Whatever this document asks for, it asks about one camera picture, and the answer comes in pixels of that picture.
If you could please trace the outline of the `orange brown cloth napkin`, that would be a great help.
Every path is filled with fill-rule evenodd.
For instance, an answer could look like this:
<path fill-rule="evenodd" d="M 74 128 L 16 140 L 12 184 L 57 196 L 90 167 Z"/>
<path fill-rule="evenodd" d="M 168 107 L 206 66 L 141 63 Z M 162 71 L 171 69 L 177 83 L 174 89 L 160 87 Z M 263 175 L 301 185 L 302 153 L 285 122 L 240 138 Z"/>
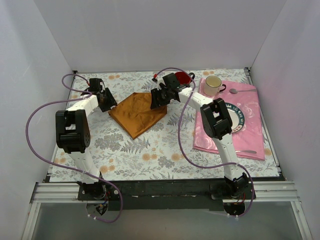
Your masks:
<path fill-rule="evenodd" d="M 167 114 L 167 106 L 151 109 L 150 93 L 134 92 L 109 111 L 132 139 L 146 132 Z"/>

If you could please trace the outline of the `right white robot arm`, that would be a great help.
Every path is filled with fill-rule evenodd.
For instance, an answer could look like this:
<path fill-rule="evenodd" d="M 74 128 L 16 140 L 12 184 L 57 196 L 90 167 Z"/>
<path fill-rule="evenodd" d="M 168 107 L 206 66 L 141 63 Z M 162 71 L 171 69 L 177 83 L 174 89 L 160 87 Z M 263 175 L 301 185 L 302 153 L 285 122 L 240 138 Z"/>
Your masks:
<path fill-rule="evenodd" d="M 157 87 L 151 90 L 150 108 L 152 110 L 157 109 L 175 100 L 184 104 L 183 110 L 189 106 L 200 112 L 204 132 L 215 143 L 222 164 L 211 167 L 200 166 L 188 159 L 181 143 L 181 125 L 184 115 L 182 112 L 178 121 L 178 144 L 184 158 L 191 165 L 200 169 L 223 167 L 227 195 L 232 199 L 244 195 L 246 188 L 249 186 L 249 174 L 239 164 L 232 139 L 232 119 L 224 100 L 222 98 L 206 97 L 195 92 L 195 88 L 190 87 L 189 84 L 180 84 L 174 73 L 163 76 L 162 80 L 158 80 L 157 76 L 155 74 L 152 78 Z"/>

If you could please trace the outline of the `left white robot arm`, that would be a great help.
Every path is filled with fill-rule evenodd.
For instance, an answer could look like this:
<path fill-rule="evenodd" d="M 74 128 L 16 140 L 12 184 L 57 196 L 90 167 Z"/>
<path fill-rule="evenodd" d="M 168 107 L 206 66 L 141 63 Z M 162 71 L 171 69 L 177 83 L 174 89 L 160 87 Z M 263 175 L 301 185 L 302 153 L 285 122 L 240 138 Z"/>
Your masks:
<path fill-rule="evenodd" d="M 89 150 L 91 134 L 87 117 L 96 108 L 105 113 L 118 104 L 100 78 L 89 79 L 89 86 L 81 95 L 84 98 L 72 107 L 56 112 L 56 143 L 71 157 L 76 168 L 83 172 L 79 185 L 84 193 L 95 200 L 101 200 L 107 191 L 102 181 L 98 179 L 102 175 L 95 166 Z"/>

